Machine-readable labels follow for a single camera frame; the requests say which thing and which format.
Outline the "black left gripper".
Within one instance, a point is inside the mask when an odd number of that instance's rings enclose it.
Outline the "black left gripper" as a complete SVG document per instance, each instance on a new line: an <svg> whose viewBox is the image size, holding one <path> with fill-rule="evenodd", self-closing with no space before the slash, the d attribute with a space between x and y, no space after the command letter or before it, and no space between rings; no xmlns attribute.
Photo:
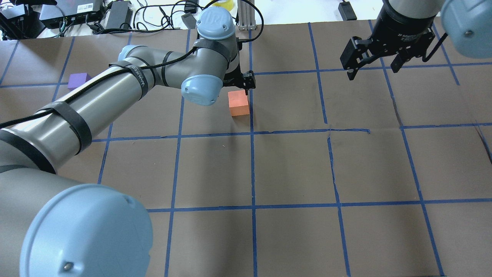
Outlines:
<svg viewBox="0 0 492 277"><path fill-rule="evenodd" d="M241 72L239 57L239 42L237 37L228 37L221 40L221 50L226 60L226 71L223 77L223 88L237 87L243 89L248 96L250 91L256 89L256 77L253 70Z"/></svg>

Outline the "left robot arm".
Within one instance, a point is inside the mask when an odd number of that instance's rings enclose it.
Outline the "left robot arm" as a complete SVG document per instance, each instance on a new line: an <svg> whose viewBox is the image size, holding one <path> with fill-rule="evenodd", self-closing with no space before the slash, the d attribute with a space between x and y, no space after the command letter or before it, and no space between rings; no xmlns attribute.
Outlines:
<svg viewBox="0 0 492 277"><path fill-rule="evenodd" d="M34 114L1 124L1 276L145 277L153 226L137 198L102 184L120 117L152 89L200 106L226 87L254 89L241 70L230 11L208 4L186 52L127 44L106 70Z"/></svg>

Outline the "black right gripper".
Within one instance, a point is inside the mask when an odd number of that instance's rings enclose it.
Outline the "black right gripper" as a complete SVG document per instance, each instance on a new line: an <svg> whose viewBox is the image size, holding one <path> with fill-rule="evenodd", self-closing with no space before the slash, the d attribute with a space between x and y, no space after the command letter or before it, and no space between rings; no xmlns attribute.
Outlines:
<svg viewBox="0 0 492 277"><path fill-rule="evenodd" d="M381 57L396 55L391 63L393 73L398 73L412 57L424 57L435 37L430 30L434 18L410 18L381 10L371 36L351 37L340 56L348 79L354 80L360 68Z"/></svg>

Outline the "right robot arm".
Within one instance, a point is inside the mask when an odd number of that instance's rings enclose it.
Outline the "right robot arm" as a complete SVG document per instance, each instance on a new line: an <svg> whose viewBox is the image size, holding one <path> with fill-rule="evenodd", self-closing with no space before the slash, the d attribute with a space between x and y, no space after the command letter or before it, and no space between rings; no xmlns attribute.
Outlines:
<svg viewBox="0 0 492 277"><path fill-rule="evenodd" d="M428 62L450 39L468 58L491 58L490 0L384 0L367 39L351 37L340 62L348 79L367 64L393 56L397 73L412 58Z"/></svg>

